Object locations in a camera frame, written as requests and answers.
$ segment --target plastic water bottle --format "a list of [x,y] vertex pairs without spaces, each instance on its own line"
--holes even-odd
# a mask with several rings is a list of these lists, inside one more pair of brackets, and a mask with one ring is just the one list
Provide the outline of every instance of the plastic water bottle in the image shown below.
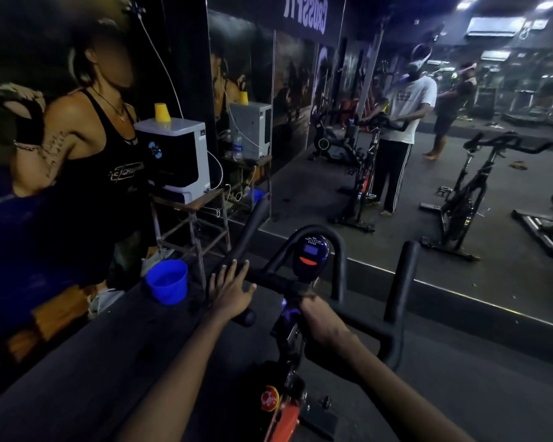
[[236,137],[233,140],[233,159],[234,161],[242,161],[242,134],[240,132],[236,133]]

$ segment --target necklace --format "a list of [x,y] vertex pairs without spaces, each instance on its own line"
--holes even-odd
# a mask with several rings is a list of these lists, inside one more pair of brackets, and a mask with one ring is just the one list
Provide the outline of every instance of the necklace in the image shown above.
[[103,99],[104,102],[106,102],[107,104],[109,104],[109,105],[111,106],[111,108],[112,108],[113,110],[115,110],[115,113],[118,115],[118,117],[119,117],[119,119],[121,120],[121,122],[125,122],[125,118],[123,118],[123,111],[124,111],[124,109],[122,109],[120,112],[118,112],[117,109],[114,107],[114,105],[111,104],[109,101],[107,101],[103,95],[101,95],[101,94],[100,94],[98,91],[96,91],[94,88],[93,88],[93,90],[94,90],[94,92],[95,92],[97,95],[99,95],[99,96]]

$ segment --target yellow cup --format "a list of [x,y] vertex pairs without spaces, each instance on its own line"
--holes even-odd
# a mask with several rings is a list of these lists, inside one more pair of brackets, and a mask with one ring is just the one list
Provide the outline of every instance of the yellow cup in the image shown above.
[[242,105],[248,104],[248,92],[247,91],[241,91],[240,92],[240,103]]
[[165,103],[155,103],[155,120],[157,122],[170,122],[170,113]]

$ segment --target stationary bike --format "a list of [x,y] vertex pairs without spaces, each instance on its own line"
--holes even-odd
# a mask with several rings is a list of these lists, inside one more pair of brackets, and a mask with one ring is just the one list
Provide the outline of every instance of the stationary bike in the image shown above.
[[[441,239],[438,241],[422,237],[421,243],[425,247],[456,254],[467,260],[479,260],[479,256],[461,251],[461,245],[488,189],[487,181],[489,173],[494,167],[495,158],[498,156],[505,157],[504,151],[506,149],[517,150],[527,154],[538,154],[553,146],[553,142],[547,142],[538,148],[522,147],[522,138],[515,132],[506,132],[487,141],[481,141],[483,137],[483,133],[479,133],[475,138],[465,142],[463,145],[463,148],[467,150],[467,159],[465,160],[463,169],[461,169],[455,187],[451,189],[441,186],[436,191],[437,195],[445,198],[445,203],[442,206],[420,203],[420,209],[434,211],[439,214],[441,228]],[[461,187],[468,173],[467,168],[469,167],[469,163],[475,156],[475,153],[482,147],[492,148],[488,159],[471,181],[464,187]]]
[[[311,161],[318,157],[324,157],[329,163],[343,164],[355,169],[360,166],[360,158],[364,156],[356,148],[360,126],[354,120],[347,119],[344,124],[346,131],[344,135],[341,135],[336,133],[332,127],[327,127],[324,124],[324,117],[326,116],[352,113],[354,113],[354,110],[330,110],[312,115],[311,123],[316,128],[316,136],[314,137],[316,150],[309,157]],[[344,153],[340,157],[333,157],[330,153],[332,147],[342,149]]]
[[[268,213],[269,200],[261,199],[240,234],[238,242],[215,267],[233,259],[241,260],[258,227]],[[406,242],[398,261],[391,284],[383,319],[368,322],[352,315],[344,305],[346,295],[346,245],[339,234],[327,227],[309,225],[297,230],[263,267],[250,267],[246,280],[283,295],[278,319],[271,331],[277,341],[277,361],[263,364],[257,375],[252,375],[255,387],[250,391],[253,409],[246,413],[249,420],[248,434],[229,434],[230,440],[250,442],[288,442],[298,424],[302,424],[326,440],[334,440],[338,417],[329,410],[328,396],[318,400],[308,395],[305,381],[298,367],[303,355],[320,367],[359,383],[356,374],[338,355],[322,348],[312,339],[300,312],[300,301],[311,282],[322,273],[331,258],[330,245],[334,248],[332,264],[331,297],[325,298],[332,309],[349,326],[354,327],[381,342],[377,356],[392,370],[398,367],[403,345],[403,316],[407,297],[413,284],[418,264],[420,245]],[[277,274],[280,267],[292,257],[295,276],[292,279]],[[257,295],[266,294],[258,290]],[[255,313],[245,310],[234,321],[244,327],[255,322]]]
[[375,172],[375,156],[379,145],[379,135],[383,127],[398,130],[403,132],[408,126],[408,122],[404,122],[401,126],[396,126],[389,122],[389,118],[385,113],[379,113],[377,116],[368,121],[355,120],[356,127],[368,127],[371,131],[371,142],[365,156],[358,155],[358,169],[354,179],[354,188],[350,196],[350,200],[342,210],[342,214],[338,217],[328,219],[333,224],[342,224],[352,228],[360,229],[366,233],[375,232],[375,225],[365,223],[361,220],[364,207],[367,200],[372,198],[371,187],[373,185],[373,174]]

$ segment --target man in white t-shirt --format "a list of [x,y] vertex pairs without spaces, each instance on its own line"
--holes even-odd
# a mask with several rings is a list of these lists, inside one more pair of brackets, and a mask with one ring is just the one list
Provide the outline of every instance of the man in white t-shirt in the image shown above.
[[376,105],[369,116],[373,117],[389,106],[387,114],[391,122],[409,122],[404,132],[385,129],[381,132],[371,188],[371,193],[376,197],[375,203],[378,204],[389,175],[389,186],[381,215],[390,216],[395,212],[403,172],[414,144],[416,127],[420,119],[434,109],[436,103],[436,82],[422,75],[422,66],[431,53],[431,48],[426,44],[417,45],[413,49],[407,74],[391,86],[384,99]]

